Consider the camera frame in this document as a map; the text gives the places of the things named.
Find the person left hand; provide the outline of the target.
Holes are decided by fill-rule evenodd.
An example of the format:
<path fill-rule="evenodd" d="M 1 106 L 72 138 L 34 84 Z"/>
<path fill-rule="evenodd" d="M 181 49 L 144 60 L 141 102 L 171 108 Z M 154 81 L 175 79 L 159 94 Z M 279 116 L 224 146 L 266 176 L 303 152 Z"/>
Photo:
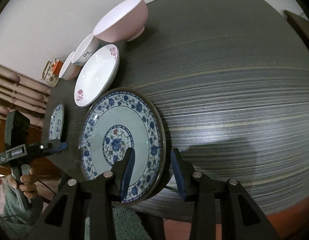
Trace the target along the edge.
<path fill-rule="evenodd" d="M 38 181 L 38 177 L 36 176 L 35 169 L 31 167 L 29 174 L 21 176 L 20 181 L 21 184 L 18 185 L 17 181 L 11 175 L 8 176 L 10 187 L 14 190 L 20 189 L 28 199 L 36 199 L 38 197 L 38 192 L 35 183 Z"/>

